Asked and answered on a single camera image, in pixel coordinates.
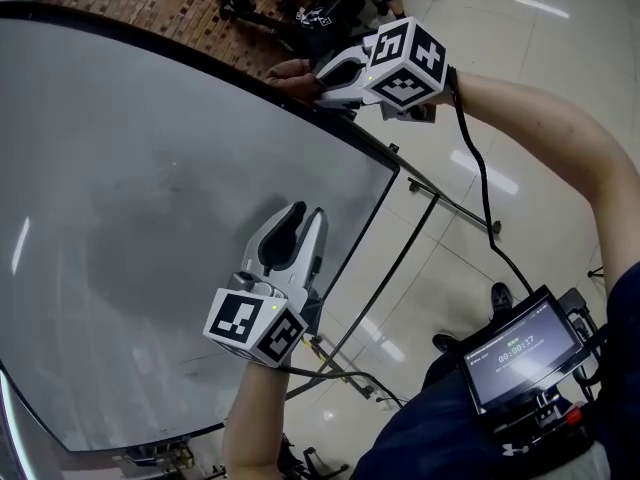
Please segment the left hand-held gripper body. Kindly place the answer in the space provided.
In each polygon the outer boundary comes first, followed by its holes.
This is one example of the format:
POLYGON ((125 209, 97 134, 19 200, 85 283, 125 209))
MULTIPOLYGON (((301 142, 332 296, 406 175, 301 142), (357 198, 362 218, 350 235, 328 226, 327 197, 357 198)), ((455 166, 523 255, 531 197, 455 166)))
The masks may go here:
POLYGON ((239 271, 216 291, 203 335, 237 357, 278 368, 316 325, 319 313, 313 289, 282 288, 239 271))

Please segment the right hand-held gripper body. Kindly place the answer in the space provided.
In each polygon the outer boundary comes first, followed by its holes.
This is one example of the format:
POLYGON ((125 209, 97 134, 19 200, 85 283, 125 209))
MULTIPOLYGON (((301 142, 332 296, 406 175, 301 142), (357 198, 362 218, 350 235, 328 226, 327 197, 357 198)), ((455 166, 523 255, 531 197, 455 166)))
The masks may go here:
POLYGON ((432 99, 444 90, 447 51, 417 19, 381 26, 362 42, 362 104, 381 107, 384 119, 433 122, 432 99))

